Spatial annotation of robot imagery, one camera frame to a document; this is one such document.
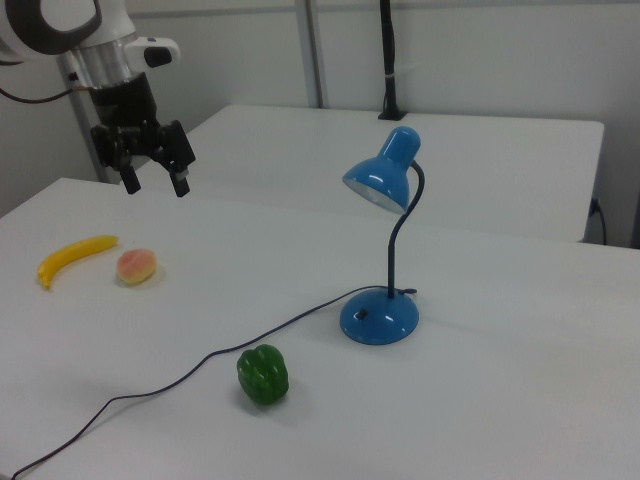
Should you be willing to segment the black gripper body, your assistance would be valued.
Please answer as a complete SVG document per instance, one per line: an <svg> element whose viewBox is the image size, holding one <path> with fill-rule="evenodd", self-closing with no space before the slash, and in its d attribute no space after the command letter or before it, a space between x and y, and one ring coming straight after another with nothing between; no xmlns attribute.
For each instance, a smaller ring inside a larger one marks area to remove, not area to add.
<svg viewBox="0 0 640 480"><path fill-rule="evenodd" d="M92 89L90 98L99 122L90 134L100 162L115 171L134 156L152 159L168 171L185 171L195 161L182 124L162 124L147 77L108 88Z"/></svg>

